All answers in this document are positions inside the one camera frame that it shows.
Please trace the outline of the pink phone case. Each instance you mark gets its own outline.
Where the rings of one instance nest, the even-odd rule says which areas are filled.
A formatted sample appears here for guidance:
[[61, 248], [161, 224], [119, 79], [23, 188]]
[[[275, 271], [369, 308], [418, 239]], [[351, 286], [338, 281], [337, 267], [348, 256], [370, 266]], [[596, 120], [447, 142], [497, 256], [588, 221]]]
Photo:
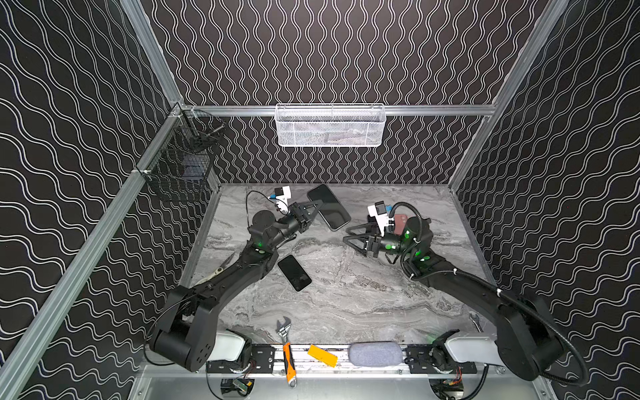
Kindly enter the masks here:
[[405, 235], [405, 233], [406, 233], [405, 227], [406, 227], [406, 224], [407, 224], [407, 221], [408, 221], [408, 215], [403, 214], [403, 213], [396, 213], [394, 215], [393, 221], [394, 221], [394, 230], [393, 230], [393, 232], [396, 235]]

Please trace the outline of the black phone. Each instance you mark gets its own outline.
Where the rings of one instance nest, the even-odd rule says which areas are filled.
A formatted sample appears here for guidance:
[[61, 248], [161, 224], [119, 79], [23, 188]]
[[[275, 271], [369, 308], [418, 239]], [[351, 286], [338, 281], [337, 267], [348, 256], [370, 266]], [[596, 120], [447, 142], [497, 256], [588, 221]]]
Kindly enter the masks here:
[[309, 201], [322, 203], [319, 214], [330, 230], [338, 231], [352, 221], [351, 215], [326, 184], [308, 191], [307, 197]]
[[303, 291], [312, 283], [312, 279], [293, 255], [278, 262], [278, 267], [296, 292]]

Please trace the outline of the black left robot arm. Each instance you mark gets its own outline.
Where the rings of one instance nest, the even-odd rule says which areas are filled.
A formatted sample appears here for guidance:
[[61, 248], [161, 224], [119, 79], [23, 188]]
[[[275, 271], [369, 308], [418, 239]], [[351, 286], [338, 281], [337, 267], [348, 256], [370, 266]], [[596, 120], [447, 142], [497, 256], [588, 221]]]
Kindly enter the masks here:
[[248, 226], [250, 238], [231, 266], [203, 283], [169, 293], [148, 339], [150, 350], [190, 372], [205, 365], [217, 341], [221, 311], [269, 274], [278, 249], [307, 231], [322, 206], [321, 200], [292, 203], [281, 218], [269, 210], [255, 213]]

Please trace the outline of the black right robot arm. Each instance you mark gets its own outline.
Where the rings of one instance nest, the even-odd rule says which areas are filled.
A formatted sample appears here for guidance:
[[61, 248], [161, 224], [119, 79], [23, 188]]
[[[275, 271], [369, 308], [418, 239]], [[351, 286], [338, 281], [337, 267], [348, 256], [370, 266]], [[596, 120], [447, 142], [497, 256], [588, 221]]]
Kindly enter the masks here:
[[498, 359], [519, 378], [568, 386], [588, 382], [588, 366], [540, 298], [527, 299], [468, 273], [431, 247], [429, 219], [412, 217], [400, 234], [374, 221], [348, 228], [343, 242], [367, 258], [385, 253], [412, 282], [444, 292], [481, 313], [496, 328]]

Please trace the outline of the white mesh basket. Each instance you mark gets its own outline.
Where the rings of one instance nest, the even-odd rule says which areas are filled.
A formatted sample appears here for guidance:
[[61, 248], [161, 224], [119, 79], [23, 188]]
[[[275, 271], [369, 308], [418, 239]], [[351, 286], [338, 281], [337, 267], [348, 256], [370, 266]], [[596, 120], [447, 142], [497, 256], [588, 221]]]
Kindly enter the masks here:
[[282, 147], [375, 148], [383, 140], [387, 115], [376, 103], [279, 103], [274, 121]]

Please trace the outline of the grey fabric pouch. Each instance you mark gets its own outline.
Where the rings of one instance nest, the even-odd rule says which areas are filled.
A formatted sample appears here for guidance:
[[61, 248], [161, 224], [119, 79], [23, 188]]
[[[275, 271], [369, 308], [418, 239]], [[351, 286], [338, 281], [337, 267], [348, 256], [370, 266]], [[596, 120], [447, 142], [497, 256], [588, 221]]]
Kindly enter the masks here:
[[403, 363], [403, 350], [395, 342], [353, 343], [348, 360], [357, 367], [385, 368]]

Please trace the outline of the silver spanner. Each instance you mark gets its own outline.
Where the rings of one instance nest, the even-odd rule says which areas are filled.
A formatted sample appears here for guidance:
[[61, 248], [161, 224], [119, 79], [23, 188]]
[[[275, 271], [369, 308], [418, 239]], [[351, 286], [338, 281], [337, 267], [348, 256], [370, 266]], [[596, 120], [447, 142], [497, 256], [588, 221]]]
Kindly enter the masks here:
[[484, 332], [480, 316], [477, 313], [470, 313], [469, 314], [469, 319], [473, 323], [473, 325], [475, 326], [476, 330], [478, 330], [479, 333], [483, 333]]

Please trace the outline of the orange handled adjustable wrench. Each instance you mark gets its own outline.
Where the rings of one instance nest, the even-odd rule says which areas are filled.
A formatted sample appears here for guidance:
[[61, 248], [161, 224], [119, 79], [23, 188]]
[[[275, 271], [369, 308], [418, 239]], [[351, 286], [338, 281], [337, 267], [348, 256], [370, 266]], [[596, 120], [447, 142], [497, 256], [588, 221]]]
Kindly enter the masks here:
[[284, 316], [282, 322], [277, 321], [277, 333], [283, 342], [283, 362], [285, 366], [287, 384], [290, 388], [296, 388], [298, 384], [297, 371], [293, 360], [291, 342], [288, 338], [290, 328], [291, 320], [289, 317]]

